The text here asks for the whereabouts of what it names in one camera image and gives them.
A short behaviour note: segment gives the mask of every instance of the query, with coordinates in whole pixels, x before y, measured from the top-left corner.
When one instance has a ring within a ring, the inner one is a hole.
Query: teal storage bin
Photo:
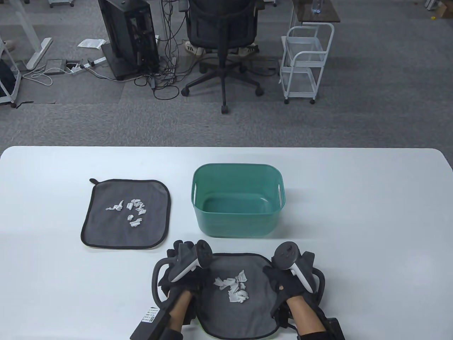
[[[193,175],[192,204],[206,235],[265,236],[285,204],[282,175],[265,164],[206,164]]]

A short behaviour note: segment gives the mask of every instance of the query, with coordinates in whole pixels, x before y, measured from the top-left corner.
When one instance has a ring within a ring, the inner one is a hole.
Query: black pc case
[[[151,9],[145,0],[98,0],[110,43],[102,51],[116,79],[159,70]]]

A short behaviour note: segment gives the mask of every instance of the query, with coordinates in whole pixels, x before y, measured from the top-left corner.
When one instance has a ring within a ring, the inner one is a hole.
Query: white sneaker
[[[190,41],[184,42],[184,49],[186,52],[193,54],[196,57],[201,57],[204,53],[204,49],[201,47],[195,47],[193,46]]]
[[[16,42],[14,40],[5,40],[3,43],[9,52],[13,52],[16,49]]]
[[[239,51],[237,53],[238,57],[245,58],[246,56],[258,52],[258,45],[255,43],[252,43],[251,45],[248,45],[247,47],[241,47],[239,48]]]

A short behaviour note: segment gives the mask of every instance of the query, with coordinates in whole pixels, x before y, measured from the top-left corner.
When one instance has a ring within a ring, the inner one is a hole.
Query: dark wooden desk
[[[321,13],[313,14],[311,11],[312,0],[292,0],[298,22],[340,22],[340,17],[333,7],[331,0],[324,0]]]

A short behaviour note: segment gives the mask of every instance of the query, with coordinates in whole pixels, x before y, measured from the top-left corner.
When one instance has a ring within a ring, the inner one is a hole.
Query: chair base
[[[239,67],[240,73],[234,71],[234,69],[236,67]],[[200,78],[194,80],[193,82],[190,82],[189,84],[187,84],[181,90],[181,94],[184,97],[187,97],[190,93],[189,88],[191,88],[195,85],[204,83],[208,80],[214,79],[216,77],[219,77],[222,82],[222,100],[223,100],[222,101],[222,114],[227,114],[228,113],[227,94],[225,91],[225,78],[227,76],[229,76],[233,79],[240,80],[247,84],[256,86],[255,95],[257,97],[260,97],[264,94],[264,91],[261,88],[260,83],[253,79],[250,79],[249,76],[245,74],[246,71],[247,71],[247,68],[244,65],[242,65],[242,63],[240,63],[240,62],[231,63],[229,65],[226,65],[224,68],[219,67],[217,65],[200,62],[200,73],[205,73],[205,74],[202,75]]]

